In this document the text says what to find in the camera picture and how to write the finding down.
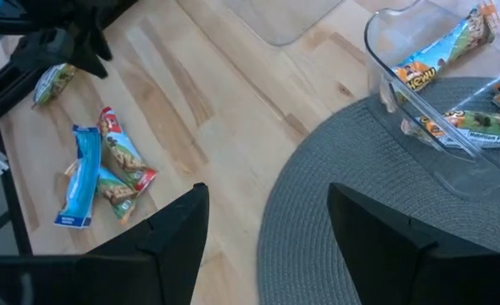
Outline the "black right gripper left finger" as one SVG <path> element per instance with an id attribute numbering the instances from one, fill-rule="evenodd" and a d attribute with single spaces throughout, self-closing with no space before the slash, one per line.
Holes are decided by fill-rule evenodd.
<path id="1" fill-rule="evenodd" d="M 78 304 L 188 304 L 208 234 L 209 193 L 200 182 L 86 254 Z"/>

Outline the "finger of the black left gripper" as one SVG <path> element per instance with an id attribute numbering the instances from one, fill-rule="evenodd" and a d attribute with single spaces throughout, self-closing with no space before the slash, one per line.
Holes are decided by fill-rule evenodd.
<path id="1" fill-rule="evenodd" d="M 49 68 L 67 63 L 74 47 L 75 39 L 67 30 L 43 29 L 22 36 L 10 59 L 21 70 Z"/>
<path id="2" fill-rule="evenodd" d="M 113 54 L 103 34 L 103 28 L 98 23 L 87 25 L 77 31 L 74 42 L 74 51 L 69 63 L 91 75 L 105 79 L 108 72 L 101 60 L 110 61 L 113 59 Z"/>

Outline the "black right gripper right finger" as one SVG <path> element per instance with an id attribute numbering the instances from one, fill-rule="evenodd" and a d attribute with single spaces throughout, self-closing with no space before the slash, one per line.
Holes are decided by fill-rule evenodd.
<path id="1" fill-rule="evenodd" d="M 332 183 L 336 243 L 363 304 L 470 304 L 469 258 L 489 249 Z"/>

